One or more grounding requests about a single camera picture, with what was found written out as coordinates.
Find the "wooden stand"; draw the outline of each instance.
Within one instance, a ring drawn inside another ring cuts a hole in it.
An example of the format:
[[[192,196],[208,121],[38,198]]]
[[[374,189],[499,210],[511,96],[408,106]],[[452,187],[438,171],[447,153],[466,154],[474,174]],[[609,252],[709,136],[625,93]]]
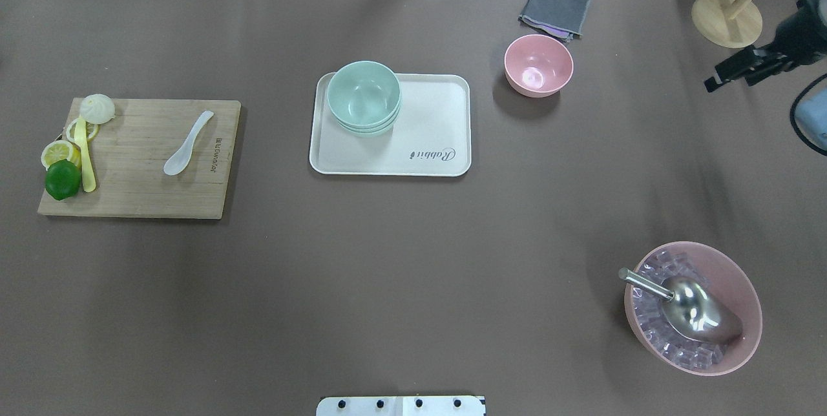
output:
[[[762,28],[753,0],[695,0],[692,22],[706,39],[726,48],[752,45]]]

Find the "folded napkin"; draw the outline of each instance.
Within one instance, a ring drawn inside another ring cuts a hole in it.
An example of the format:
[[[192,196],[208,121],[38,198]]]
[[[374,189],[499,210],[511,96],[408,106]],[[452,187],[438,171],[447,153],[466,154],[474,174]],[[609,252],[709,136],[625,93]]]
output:
[[[571,41],[583,36],[583,21],[591,0],[529,0],[519,19],[550,36]]]

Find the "lime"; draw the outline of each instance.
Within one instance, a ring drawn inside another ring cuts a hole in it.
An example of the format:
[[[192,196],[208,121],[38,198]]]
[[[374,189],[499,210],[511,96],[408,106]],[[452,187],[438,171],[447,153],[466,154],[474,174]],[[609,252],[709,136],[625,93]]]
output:
[[[80,189],[80,169],[67,160],[54,162],[47,170],[45,187],[58,201],[74,196]]]

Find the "small pink bowl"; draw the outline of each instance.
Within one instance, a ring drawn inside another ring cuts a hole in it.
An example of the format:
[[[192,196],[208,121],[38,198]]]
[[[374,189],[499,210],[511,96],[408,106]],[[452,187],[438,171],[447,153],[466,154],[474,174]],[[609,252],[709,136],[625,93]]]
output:
[[[695,375],[724,375],[735,371],[739,367],[749,361],[753,357],[755,350],[759,347],[761,342],[761,331],[763,329],[763,319],[761,315],[761,304],[759,296],[756,294],[753,284],[747,278],[747,274],[741,271],[741,268],[717,249],[711,246],[701,245],[695,242],[671,242],[658,248],[653,249],[648,255],[644,257],[640,263],[635,267],[635,271],[640,269],[644,261],[652,254],[660,249],[669,249],[671,253],[685,253],[689,260],[695,267],[698,274],[708,278],[709,292],[715,295],[715,298],[726,305],[733,313],[737,314],[744,323],[744,334],[729,343],[729,347],[724,354],[724,359],[716,365],[712,365],[707,369],[684,369],[677,366],[675,363],[667,360],[658,353],[657,350],[646,340],[644,332],[638,325],[637,319],[634,316],[634,306],[632,303],[632,286],[626,286],[626,294],[623,296],[623,303],[626,306],[626,319],[629,320],[629,325],[638,340],[645,346],[647,350],[653,355],[670,363],[670,365],[680,369],[680,371],[688,372]]]
[[[563,43],[544,34],[527,34],[505,50],[505,78],[530,98],[553,95],[571,79],[574,60]]]

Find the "brown tablecloth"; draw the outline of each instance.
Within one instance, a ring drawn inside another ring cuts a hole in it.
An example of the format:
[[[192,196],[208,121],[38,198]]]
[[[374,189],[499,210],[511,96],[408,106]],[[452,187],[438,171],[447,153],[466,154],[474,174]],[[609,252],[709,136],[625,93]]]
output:
[[[0,408],[310,415],[330,395],[473,393],[489,414],[827,407],[827,161],[788,123],[824,69],[714,94],[694,0],[592,0],[558,95],[517,95],[526,0],[0,0]],[[759,43],[795,0],[756,0]],[[460,178],[308,165],[316,82],[357,59],[472,89]],[[37,157],[74,96],[242,102],[219,222],[47,218]],[[656,360],[621,266],[694,240],[764,333],[726,377]]]

